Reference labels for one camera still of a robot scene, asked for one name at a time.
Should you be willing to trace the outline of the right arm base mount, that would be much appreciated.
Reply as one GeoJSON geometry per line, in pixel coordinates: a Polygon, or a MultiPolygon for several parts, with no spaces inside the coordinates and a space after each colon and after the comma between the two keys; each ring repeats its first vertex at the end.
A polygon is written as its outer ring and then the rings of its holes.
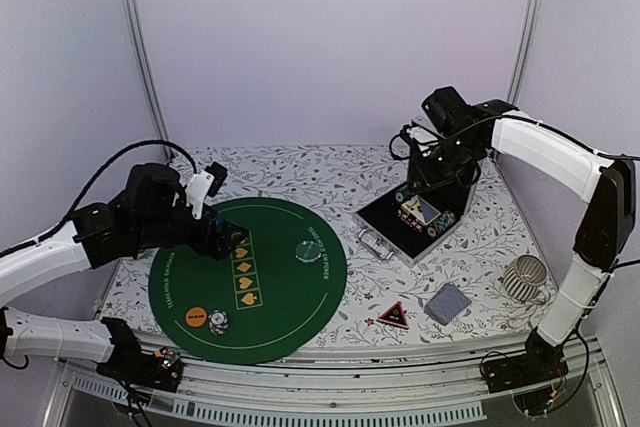
{"type": "Polygon", "coordinates": [[[544,348],[516,356],[497,352],[480,362],[479,371],[489,392],[497,393],[559,379],[569,369],[561,348],[544,348]]]}

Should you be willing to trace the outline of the row of poker chips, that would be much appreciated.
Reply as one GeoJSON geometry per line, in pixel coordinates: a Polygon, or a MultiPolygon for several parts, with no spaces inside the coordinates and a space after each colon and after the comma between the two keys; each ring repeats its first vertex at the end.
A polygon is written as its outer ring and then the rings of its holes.
{"type": "Polygon", "coordinates": [[[411,201],[415,193],[408,185],[402,185],[394,191],[394,196],[396,202],[402,205],[405,202],[411,201]]]}

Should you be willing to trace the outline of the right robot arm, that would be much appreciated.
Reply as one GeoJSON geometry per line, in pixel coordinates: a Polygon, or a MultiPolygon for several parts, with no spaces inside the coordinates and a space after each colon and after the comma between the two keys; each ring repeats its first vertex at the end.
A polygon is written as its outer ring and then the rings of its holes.
{"type": "Polygon", "coordinates": [[[474,184],[480,161],[495,151],[541,171],[587,205],[558,294],[517,362],[521,379],[537,383],[554,369],[563,344],[623,265],[619,255],[636,221],[638,160],[592,148],[503,100],[468,104],[452,86],[435,90],[421,108],[430,124],[412,122],[397,135],[408,147],[404,159],[414,192],[474,184]]]}

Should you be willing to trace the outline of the orange big blind button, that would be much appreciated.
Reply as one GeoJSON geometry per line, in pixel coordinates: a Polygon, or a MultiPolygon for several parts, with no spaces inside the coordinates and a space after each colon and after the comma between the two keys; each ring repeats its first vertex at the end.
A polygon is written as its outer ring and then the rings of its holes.
{"type": "Polygon", "coordinates": [[[190,328],[203,327],[207,321],[207,311],[202,307],[192,307],[185,314],[185,323],[190,328]]]}

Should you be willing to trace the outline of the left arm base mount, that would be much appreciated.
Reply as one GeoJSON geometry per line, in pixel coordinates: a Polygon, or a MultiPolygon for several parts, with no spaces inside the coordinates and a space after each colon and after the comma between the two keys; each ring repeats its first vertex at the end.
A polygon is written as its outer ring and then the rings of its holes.
{"type": "Polygon", "coordinates": [[[127,385],[170,393],[177,392],[183,369],[180,354],[168,347],[153,353],[145,353],[139,348],[117,347],[106,362],[96,364],[99,375],[127,385]]]}

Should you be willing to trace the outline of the grey playing card deck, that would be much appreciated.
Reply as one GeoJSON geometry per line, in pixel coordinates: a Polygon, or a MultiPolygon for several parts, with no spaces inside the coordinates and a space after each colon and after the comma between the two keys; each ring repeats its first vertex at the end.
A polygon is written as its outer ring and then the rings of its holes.
{"type": "Polygon", "coordinates": [[[446,326],[470,304],[471,300],[455,284],[446,283],[426,303],[424,312],[441,326],[446,326]]]}

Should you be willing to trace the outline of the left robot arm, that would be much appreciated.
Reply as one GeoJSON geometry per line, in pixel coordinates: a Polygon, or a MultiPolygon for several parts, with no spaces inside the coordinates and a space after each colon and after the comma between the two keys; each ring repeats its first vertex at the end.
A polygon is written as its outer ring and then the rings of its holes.
{"type": "Polygon", "coordinates": [[[218,163],[183,180],[168,165],[134,165],[124,189],[108,202],[74,201],[49,230],[1,253],[1,356],[50,356],[95,362],[111,375],[141,380],[149,367],[167,363],[143,353],[122,319],[78,322],[30,316],[11,307],[16,298],[71,274],[136,258],[148,249],[185,246],[224,260],[247,229],[218,218],[205,201],[227,177],[218,163]]]}

